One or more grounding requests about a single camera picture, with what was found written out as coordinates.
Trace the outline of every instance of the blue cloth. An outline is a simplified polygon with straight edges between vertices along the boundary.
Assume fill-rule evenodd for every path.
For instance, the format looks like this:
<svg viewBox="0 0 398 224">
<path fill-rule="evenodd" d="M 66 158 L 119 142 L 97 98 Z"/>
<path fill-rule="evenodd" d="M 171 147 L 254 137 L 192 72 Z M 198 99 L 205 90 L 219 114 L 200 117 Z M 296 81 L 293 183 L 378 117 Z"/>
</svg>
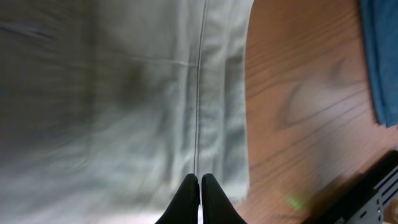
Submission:
<svg viewBox="0 0 398 224">
<path fill-rule="evenodd" d="M 398 123 L 398 1 L 359 1 L 373 105 L 380 125 Z"/>
</svg>

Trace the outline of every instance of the white pants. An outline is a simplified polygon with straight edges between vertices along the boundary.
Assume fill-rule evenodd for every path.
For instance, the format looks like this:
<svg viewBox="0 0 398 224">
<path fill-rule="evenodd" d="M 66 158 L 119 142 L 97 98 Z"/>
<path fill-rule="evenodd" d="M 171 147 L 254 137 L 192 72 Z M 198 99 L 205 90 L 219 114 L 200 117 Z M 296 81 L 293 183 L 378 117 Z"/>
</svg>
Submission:
<svg viewBox="0 0 398 224">
<path fill-rule="evenodd" d="M 0 2 L 0 222 L 140 223 L 188 173 L 249 188 L 252 0 Z"/>
</svg>

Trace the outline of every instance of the wooden floor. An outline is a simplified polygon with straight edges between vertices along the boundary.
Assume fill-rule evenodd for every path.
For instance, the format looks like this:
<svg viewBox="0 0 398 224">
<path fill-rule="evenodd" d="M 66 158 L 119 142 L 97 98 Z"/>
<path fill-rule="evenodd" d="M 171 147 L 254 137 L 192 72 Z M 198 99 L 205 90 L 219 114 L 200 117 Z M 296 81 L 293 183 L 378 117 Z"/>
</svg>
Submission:
<svg viewBox="0 0 398 224">
<path fill-rule="evenodd" d="M 251 188 L 238 206 L 248 223 L 301 223 L 320 191 L 366 170 L 398 142 L 397 128 L 375 123 L 357 2 L 253 5 L 246 53 Z"/>
</svg>

